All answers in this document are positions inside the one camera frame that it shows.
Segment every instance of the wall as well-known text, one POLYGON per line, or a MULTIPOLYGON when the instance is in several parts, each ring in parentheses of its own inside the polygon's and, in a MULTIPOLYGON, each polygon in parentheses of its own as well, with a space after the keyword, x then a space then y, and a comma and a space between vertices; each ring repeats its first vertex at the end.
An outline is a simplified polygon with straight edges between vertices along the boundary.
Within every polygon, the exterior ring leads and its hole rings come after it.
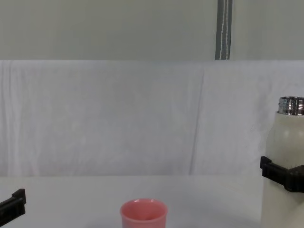
POLYGON ((0 59, 212 60, 214 0, 1 0, 0 59))
POLYGON ((304 59, 304 1, 233 4, 231 59, 304 59))

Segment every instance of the black clamp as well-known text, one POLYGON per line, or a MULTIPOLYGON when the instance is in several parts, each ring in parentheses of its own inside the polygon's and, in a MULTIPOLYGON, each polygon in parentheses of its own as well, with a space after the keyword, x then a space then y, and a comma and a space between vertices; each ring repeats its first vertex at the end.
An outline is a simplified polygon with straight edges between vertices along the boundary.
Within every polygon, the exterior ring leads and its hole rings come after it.
POLYGON ((25 214, 24 204, 26 204, 24 189, 19 189, 11 198, 0 203, 0 227, 25 214))
POLYGON ((269 158, 263 156, 260 168, 263 177, 283 185, 287 191, 304 193, 304 165, 286 169, 273 164, 269 158))

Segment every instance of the gray wall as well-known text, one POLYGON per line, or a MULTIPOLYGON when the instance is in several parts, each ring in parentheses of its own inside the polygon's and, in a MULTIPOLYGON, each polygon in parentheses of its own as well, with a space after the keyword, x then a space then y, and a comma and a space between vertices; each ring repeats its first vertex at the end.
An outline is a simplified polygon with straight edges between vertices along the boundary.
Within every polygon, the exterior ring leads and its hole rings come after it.
POLYGON ((215 0, 1 0, 0 59, 212 60, 215 0))

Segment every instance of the plastic cup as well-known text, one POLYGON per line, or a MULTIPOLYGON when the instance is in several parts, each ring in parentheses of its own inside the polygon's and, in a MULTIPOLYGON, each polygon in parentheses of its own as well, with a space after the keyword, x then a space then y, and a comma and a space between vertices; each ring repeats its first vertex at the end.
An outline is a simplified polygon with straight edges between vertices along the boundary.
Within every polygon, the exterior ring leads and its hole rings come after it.
POLYGON ((167 206, 155 199, 133 199, 120 208, 123 228, 165 228, 167 206))

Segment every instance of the white table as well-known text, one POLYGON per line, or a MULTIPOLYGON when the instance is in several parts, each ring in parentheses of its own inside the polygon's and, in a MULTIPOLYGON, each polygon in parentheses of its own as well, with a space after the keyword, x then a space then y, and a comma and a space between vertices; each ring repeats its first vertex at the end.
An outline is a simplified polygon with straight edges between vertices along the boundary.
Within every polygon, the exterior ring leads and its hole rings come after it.
POLYGON ((167 228, 258 228, 262 177, 105 176, 0 178, 0 200, 25 188, 26 214, 5 228, 120 228, 120 206, 157 198, 167 228))

